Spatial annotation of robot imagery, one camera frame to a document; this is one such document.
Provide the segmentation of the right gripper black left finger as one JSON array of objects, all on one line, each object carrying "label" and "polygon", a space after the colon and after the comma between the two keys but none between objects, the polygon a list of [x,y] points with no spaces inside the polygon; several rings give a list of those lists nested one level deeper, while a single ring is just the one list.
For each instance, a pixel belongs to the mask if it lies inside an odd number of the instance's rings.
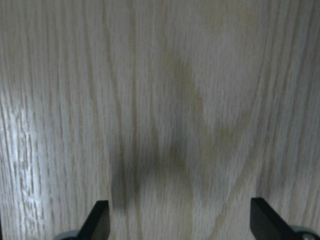
[{"label": "right gripper black left finger", "polygon": [[111,233],[108,200],[98,200],[80,230],[58,234],[56,240],[108,240]]}]

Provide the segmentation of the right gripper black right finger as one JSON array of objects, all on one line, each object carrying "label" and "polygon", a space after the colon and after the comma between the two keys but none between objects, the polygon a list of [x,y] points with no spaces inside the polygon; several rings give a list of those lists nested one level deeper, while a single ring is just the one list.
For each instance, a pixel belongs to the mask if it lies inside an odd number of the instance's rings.
[{"label": "right gripper black right finger", "polygon": [[256,240],[318,240],[320,235],[302,227],[290,226],[262,197],[250,200],[250,231]]}]

